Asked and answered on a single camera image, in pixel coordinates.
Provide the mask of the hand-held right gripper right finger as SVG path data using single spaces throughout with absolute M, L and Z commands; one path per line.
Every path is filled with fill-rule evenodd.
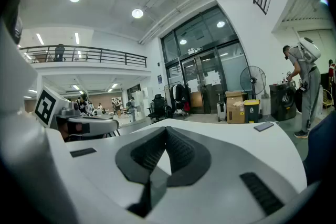
M 209 170 L 195 184 L 172 187 L 151 211 L 156 223 L 252 223 L 267 214 L 258 190 L 268 188 L 281 205 L 298 191 L 280 173 L 241 148 L 195 132 L 178 132 L 205 146 L 211 155 Z

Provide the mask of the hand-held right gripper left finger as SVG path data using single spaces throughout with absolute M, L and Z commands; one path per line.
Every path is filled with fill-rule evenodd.
M 72 158 L 79 179 L 88 181 L 80 190 L 89 209 L 105 218 L 166 217 L 165 127 L 67 146 L 70 152 L 94 149 Z

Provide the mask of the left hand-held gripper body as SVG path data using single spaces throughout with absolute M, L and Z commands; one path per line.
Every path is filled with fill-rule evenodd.
M 70 137 L 68 119 L 81 115 L 76 102 L 69 101 L 47 86 L 43 86 L 38 95 L 34 114 L 43 127 L 59 131 L 64 141 Z

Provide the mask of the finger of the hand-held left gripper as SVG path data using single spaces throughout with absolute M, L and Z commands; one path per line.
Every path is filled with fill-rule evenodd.
M 67 119 L 68 132 L 70 135 L 94 137 L 113 133 L 119 128 L 119 122 L 114 119 L 102 117 L 79 116 Z

